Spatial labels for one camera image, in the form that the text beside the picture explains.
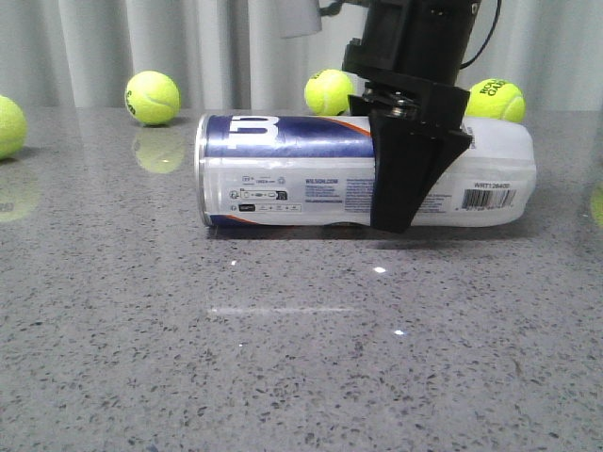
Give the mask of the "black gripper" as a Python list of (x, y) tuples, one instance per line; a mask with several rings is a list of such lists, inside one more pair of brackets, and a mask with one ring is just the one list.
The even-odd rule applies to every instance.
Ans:
[(471, 136), (462, 130), (469, 92), (411, 77), (400, 87), (366, 81), (350, 95), (352, 116), (367, 116), (375, 154), (370, 226), (406, 231), (438, 179), (463, 153)]

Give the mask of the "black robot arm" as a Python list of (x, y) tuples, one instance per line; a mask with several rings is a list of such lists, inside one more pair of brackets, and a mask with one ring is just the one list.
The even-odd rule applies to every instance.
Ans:
[(375, 153), (373, 228), (402, 233), (471, 137), (469, 93), (456, 87), (477, 1), (371, 1), (342, 68), (365, 79), (350, 112), (369, 121)]

